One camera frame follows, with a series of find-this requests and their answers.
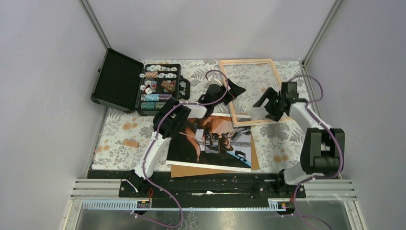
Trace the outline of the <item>light wooden picture frame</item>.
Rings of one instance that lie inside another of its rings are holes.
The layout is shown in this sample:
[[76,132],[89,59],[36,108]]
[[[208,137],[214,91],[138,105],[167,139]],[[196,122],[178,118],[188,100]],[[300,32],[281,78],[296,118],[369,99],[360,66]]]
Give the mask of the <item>light wooden picture frame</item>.
[[275,121],[266,118],[268,113],[264,106],[268,100],[260,107],[253,105],[269,87],[278,92],[283,81],[300,72],[296,62],[275,62],[271,58],[220,60],[219,67],[229,80],[246,89],[229,103],[230,114],[236,127],[275,124]]

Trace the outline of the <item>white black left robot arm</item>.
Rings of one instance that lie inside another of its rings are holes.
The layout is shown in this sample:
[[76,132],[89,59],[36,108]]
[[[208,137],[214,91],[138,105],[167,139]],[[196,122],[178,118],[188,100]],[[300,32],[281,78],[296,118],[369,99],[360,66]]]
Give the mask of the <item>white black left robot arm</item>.
[[197,102],[181,103],[175,98],[169,99],[154,116],[153,133],[149,146],[142,160],[131,170],[132,174],[126,179],[130,185],[130,191],[137,197],[147,194],[148,183],[152,184],[150,177],[159,155],[162,153],[163,143],[172,140],[181,133],[189,118],[202,120],[202,125],[210,122],[209,134],[219,138],[224,133],[230,133],[230,129],[225,129],[226,121],[220,119],[215,122],[212,113],[218,104],[227,105],[245,91],[245,88],[226,79],[225,84],[211,83],[206,93],[201,95]]

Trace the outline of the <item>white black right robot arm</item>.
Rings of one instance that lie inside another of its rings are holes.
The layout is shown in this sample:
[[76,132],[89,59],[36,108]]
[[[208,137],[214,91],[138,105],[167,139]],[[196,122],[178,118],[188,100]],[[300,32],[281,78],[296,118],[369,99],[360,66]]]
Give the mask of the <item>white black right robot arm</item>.
[[266,118],[280,121],[283,115],[288,115],[305,133],[299,163],[281,170],[272,185],[278,196],[287,197],[294,185],[338,177],[344,164],[345,133],[324,122],[310,103],[299,97],[296,82],[282,83],[279,92],[268,88],[254,104],[260,106],[264,106]]

